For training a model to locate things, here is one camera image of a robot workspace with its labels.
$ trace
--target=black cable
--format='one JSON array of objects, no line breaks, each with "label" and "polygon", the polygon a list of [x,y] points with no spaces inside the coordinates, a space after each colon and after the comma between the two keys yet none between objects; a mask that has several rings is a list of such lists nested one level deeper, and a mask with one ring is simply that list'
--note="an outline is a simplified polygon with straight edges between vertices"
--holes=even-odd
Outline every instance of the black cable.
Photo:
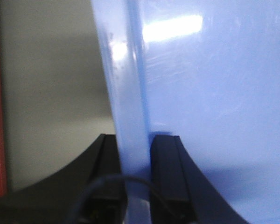
[{"label": "black cable", "polygon": [[94,193],[95,190],[98,188],[101,188],[108,182],[118,182],[118,181],[132,181],[132,182],[138,182],[141,184],[144,184],[149,187],[150,191],[156,196],[156,198],[161,202],[161,204],[164,206],[164,208],[175,218],[182,219],[183,216],[176,213],[166,202],[165,198],[160,194],[158,189],[150,182],[130,175],[121,175],[121,174],[114,174],[114,175],[106,175],[102,176],[93,182],[89,183],[81,196],[78,198],[74,206],[72,207],[71,211],[69,212],[69,215],[67,219],[64,221],[63,224],[76,224],[77,220],[79,219],[81,215],[81,211],[83,208],[83,205],[86,203],[86,201],[89,199],[89,197]]}]

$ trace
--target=white wall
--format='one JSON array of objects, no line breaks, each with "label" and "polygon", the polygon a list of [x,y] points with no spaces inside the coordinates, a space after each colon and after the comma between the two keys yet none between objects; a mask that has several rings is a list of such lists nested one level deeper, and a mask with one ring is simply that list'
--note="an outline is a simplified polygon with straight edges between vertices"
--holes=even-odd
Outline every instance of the white wall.
[{"label": "white wall", "polygon": [[0,0],[7,175],[12,190],[114,133],[89,0]]}]

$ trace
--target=blue surface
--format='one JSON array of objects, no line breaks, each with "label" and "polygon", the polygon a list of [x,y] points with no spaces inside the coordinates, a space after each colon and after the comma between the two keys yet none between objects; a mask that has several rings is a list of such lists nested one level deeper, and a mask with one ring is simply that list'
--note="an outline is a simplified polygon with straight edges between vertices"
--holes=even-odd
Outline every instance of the blue surface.
[{"label": "blue surface", "polygon": [[180,135],[242,217],[280,224],[280,0],[92,3],[124,172],[149,178],[151,137]]}]

